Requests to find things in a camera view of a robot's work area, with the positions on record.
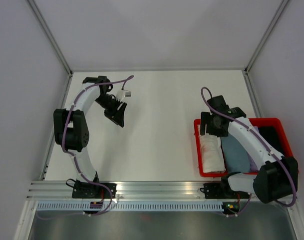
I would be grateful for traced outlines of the white t shirt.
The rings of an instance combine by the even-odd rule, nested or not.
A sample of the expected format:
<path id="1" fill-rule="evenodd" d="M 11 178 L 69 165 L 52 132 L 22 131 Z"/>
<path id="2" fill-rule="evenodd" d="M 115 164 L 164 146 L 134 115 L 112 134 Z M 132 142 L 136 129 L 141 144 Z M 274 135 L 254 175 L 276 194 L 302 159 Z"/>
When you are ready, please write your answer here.
<path id="1" fill-rule="evenodd" d="M 211 175 L 217 176 L 223 174 L 226 171 L 221 139 L 217 136 L 205 134 L 200 134 L 200 125 L 197 125 L 198 134 L 197 140 L 199 154 L 199 170 L 200 175 L 203 177 L 209 177 Z"/>

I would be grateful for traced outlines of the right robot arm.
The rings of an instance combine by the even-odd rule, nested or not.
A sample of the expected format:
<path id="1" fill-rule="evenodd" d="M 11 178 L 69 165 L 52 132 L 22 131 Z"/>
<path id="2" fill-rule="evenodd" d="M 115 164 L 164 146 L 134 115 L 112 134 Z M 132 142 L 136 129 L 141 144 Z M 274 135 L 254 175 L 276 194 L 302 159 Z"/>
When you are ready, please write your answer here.
<path id="1" fill-rule="evenodd" d="M 272 147 L 247 115 L 239 108 L 230 108 L 222 95 L 204 101 L 209 112 L 201 113 L 200 133 L 219 138 L 232 135 L 253 159 L 256 175 L 233 172 L 222 177 L 220 192 L 230 198 L 237 192 L 255 194 L 265 204 L 277 202 L 292 207 L 297 200 L 298 162 Z"/>

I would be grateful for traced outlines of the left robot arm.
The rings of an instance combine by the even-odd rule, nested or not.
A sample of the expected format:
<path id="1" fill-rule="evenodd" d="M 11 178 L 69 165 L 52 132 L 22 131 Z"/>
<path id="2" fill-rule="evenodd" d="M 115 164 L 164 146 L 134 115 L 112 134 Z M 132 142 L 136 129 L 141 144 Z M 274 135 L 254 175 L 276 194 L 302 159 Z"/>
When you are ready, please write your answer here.
<path id="1" fill-rule="evenodd" d="M 133 78 L 131 75 L 124 80 L 111 82 L 106 76 L 86 77 L 70 105 L 56 109 L 53 113 L 55 142 L 72 158 L 77 181 L 85 183 L 83 191 L 90 198 L 100 195 L 102 184 L 99 183 L 87 150 L 90 133 L 86 114 L 97 103 L 104 109 L 106 118 L 124 127 L 127 107 L 124 99 L 131 96 L 131 92 L 125 89 L 125 84 Z"/>

